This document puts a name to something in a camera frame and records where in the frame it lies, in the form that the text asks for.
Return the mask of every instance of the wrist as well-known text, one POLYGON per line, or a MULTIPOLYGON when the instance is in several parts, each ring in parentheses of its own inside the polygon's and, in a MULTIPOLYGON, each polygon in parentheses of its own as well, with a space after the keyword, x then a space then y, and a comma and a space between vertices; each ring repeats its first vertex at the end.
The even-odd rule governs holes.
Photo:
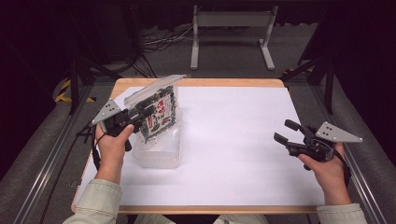
POLYGON ((120 184, 122 164, 101 162, 95 179, 104 179, 115 184, 120 184))
POLYGON ((347 189, 324 191, 324 201, 326 205, 344 205, 352 203, 347 189))

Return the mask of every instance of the clear plastic container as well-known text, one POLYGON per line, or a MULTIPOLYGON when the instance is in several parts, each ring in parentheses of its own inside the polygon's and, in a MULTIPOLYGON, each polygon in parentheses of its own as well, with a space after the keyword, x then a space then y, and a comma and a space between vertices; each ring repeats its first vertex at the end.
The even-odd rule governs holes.
POLYGON ((160 137, 152 137, 145 143, 142 133, 138 133, 133 154, 137 162, 145 168, 173 169, 180 162, 181 122, 166 130, 160 137))
POLYGON ((136 134, 133 146, 134 157, 145 168, 172 169, 179 165, 182 113, 177 101, 177 82, 183 77, 159 78, 125 98, 129 109, 155 107, 136 134))

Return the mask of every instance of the person's left hand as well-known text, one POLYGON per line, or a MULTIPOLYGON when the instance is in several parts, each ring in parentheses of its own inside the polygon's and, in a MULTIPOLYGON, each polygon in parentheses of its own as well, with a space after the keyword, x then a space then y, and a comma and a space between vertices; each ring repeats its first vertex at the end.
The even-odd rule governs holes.
POLYGON ((121 168, 125 155, 125 142, 134 131, 134 125, 128 125, 117 137, 103 135, 100 125, 96 126, 96 141, 101 155, 101 162, 96 179, 105 179, 120 183, 121 168))

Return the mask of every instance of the hand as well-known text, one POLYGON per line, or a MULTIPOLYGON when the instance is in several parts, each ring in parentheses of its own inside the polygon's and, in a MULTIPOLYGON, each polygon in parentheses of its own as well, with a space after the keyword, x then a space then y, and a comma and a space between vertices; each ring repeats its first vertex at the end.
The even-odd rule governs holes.
POLYGON ((134 131, 134 125, 128 125, 117 137, 103 135, 100 125, 96 126, 96 137, 100 138, 99 150, 101 162, 96 179, 105 179, 113 183, 119 184, 121 177, 121 168, 123 165, 123 157, 125 155, 125 142, 134 131))
MULTIPOLYGON (((334 149, 344 158, 342 143, 334 144, 334 149)), ((337 157, 334 156, 326 162, 315 161, 304 154, 299 155, 298 158, 315 173, 315 177, 322 187, 326 205, 351 203, 344 180, 343 163, 337 157)))

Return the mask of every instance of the triangular metal plate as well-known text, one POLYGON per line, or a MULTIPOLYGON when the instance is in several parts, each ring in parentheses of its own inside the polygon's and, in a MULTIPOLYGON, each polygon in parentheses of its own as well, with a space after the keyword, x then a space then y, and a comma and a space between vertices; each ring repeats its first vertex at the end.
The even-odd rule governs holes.
POLYGON ((319 138, 323 138, 329 140, 331 142, 343 142, 343 143, 359 143, 362 142, 363 139, 357 137, 351 133, 347 133, 346 131, 330 124, 329 122, 324 122, 320 128, 318 129, 316 136, 319 138))
POLYGON ((93 119, 92 124, 97 124, 100 121, 108 119, 120 112, 120 107, 116 104, 116 102, 114 102, 114 100, 110 99, 93 119))

